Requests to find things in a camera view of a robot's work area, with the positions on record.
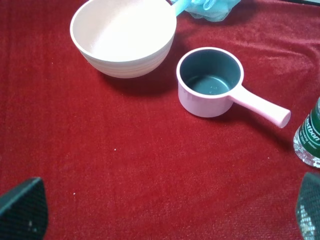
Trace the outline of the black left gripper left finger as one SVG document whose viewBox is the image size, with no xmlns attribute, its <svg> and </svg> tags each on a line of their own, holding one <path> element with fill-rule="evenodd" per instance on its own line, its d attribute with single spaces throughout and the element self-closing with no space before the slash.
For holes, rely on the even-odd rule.
<svg viewBox="0 0 320 240">
<path fill-rule="evenodd" d="M 0 196 L 0 238 L 43 240 L 48 227 L 44 181 L 31 177 Z"/>
</svg>

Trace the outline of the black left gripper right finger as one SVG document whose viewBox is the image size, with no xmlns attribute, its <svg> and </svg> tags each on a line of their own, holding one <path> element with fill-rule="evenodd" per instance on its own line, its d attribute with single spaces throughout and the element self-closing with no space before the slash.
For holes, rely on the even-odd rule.
<svg viewBox="0 0 320 240">
<path fill-rule="evenodd" d="M 295 207 L 297 224 L 304 240 L 320 239 L 320 174 L 307 172 L 301 182 Z"/>
</svg>

